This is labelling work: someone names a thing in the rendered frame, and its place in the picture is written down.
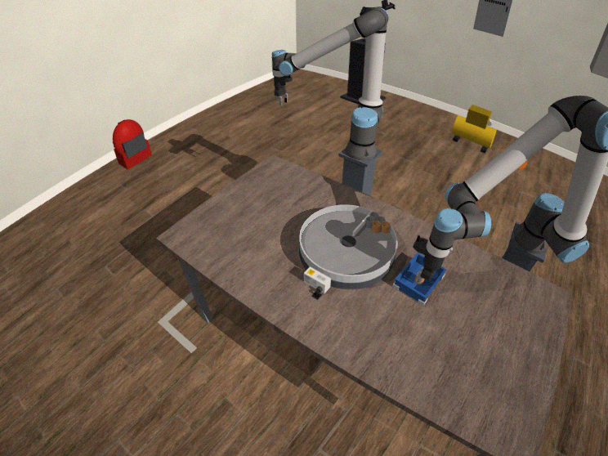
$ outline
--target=red object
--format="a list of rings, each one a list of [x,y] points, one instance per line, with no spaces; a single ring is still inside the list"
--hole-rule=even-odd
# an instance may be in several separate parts
[[[144,138],[141,125],[135,120],[118,122],[112,135],[118,163],[129,169],[152,155],[150,143]]]

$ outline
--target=wooden tabletop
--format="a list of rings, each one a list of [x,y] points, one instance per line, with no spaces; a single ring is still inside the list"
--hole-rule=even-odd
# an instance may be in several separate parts
[[[385,217],[398,255],[412,257],[416,236],[431,232],[407,212],[272,156],[159,241],[389,400],[493,456],[535,454],[557,382],[568,292],[460,240],[425,306],[384,281],[331,288],[316,300],[302,280],[298,234],[313,212],[335,204]]]

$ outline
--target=beige wall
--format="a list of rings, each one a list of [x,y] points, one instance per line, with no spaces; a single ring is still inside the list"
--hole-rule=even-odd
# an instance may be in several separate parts
[[[538,0],[512,4],[504,37],[473,29],[477,0],[409,2],[389,10],[383,82],[525,131],[548,107],[585,95],[608,105],[608,79],[589,66],[608,21],[605,0]],[[380,1],[297,0],[297,49],[348,25]],[[348,46],[314,65],[346,73]],[[553,143],[576,152],[578,131]]]
[[[4,2],[0,219],[110,152],[120,120],[146,131],[268,74],[296,46],[295,14],[295,0]]]

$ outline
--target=gray electrical box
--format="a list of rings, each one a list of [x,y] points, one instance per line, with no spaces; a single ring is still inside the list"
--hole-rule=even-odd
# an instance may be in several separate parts
[[[510,10],[511,0],[479,0],[473,29],[504,36]]]
[[[608,26],[604,30],[604,36],[601,37],[596,55],[591,60],[591,72],[608,78]]]

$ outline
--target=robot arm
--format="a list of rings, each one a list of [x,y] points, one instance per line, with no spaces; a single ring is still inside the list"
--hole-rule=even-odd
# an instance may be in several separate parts
[[[285,84],[292,80],[291,74],[294,71],[304,68],[312,61],[335,51],[348,42],[386,31],[388,14],[385,10],[394,7],[395,5],[392,3],[383,0],[382,8],[364,8],[361,16],[357,17],[352,24],[296,54],[287,53],[284,50],[274,51],[272,53],[272,74],[275,77],[275,96],[279,97],[279,104],[283,104],[283,97],[287,102]]]
[[[490,232],[490,215],[476,206],[479,198],[560,133],[575,127],[582,132],[581,145],[566,201],[541,194],[524,224],[516,226],[504,258],[530,270],[536,261],[544,259],[546,244],[563,262],[583,255],[589,245],[584,239],[585,222],[608,163],[608,108],[593,98],[571,96],[551,105],[547,115],[475,175],[447,189],[445,199],[450,209],[439,212],[428,240],[419,236],[414,243],[414,248],[424,255],[424,267],[417,282],[431,279],[456,239],[481,237]]]

